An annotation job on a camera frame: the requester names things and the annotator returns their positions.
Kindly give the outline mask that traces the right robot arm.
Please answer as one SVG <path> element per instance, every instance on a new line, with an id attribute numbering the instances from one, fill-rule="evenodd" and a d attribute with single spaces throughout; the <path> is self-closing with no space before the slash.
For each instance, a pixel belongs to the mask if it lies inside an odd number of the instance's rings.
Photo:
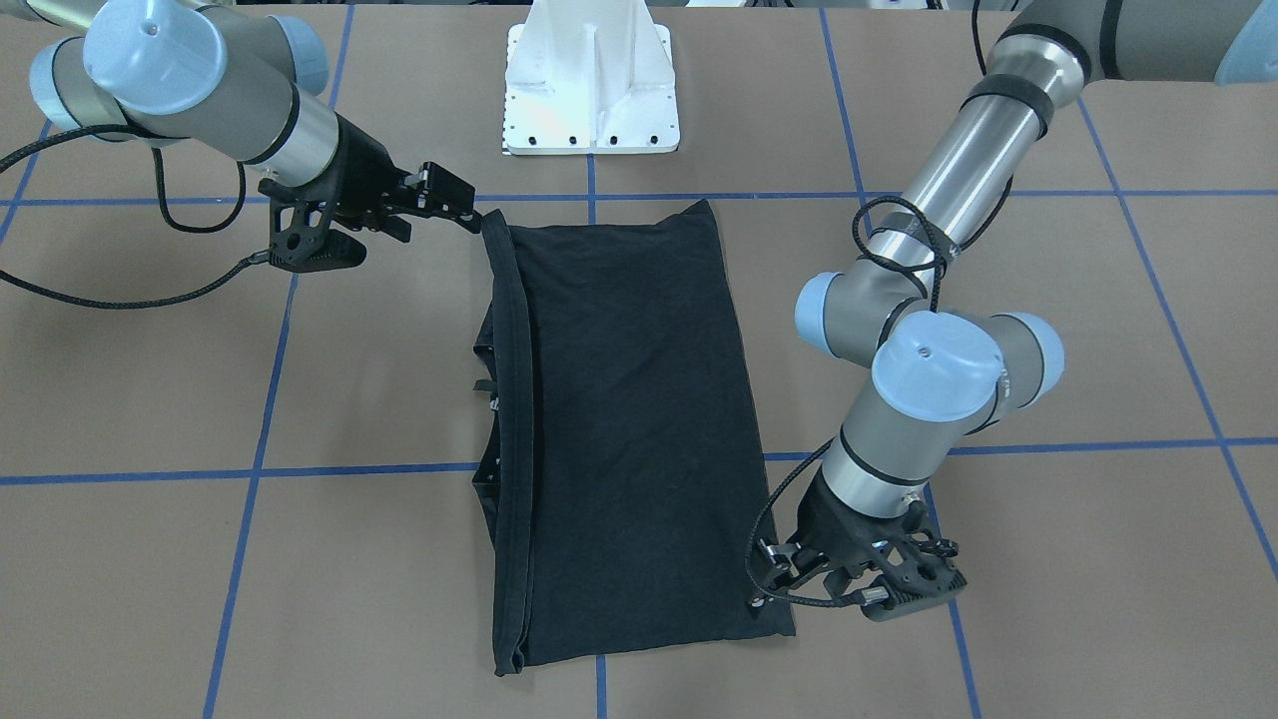
<path id="1" fill-rule="evenodd" d="M 363 261 L 359 231 L 409 241 L 410 218 L 479 232 L 474 188 L 437 163 L 397 169 L 380 140 L 328 109 L 323 41 L 288 15 L 247 17 L 210 1 L 5 1 L 3 13 L 70 29 L 29 68 L 29 91 L 74 138 L 197 140 L 259 172 L 279 266 Z"/>

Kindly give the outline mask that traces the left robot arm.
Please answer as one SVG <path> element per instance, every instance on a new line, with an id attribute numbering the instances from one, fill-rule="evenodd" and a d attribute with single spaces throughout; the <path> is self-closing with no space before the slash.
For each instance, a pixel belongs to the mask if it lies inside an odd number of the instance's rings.
<path id="1" fill-rule="evenodd" d="M 1042 404 L 1066 373 L 1059 331 L 1033 313 L 944 298 L 1005 208 L 1019 165 L 1102 82 L 1261 86 L 1275 79 L 1273 1 L 1033 1 L 989 47 L 944 135 L 898 195 L 852 218 L 858 258 L 813 277 L 796 332 L 866 370 L 831 441 L 814 450 L 796 533 L 751 527 L 750 605 L 858 607 L 883 622 L 962 591 L 956 547 L 924 490 L 965 438 Z"/>

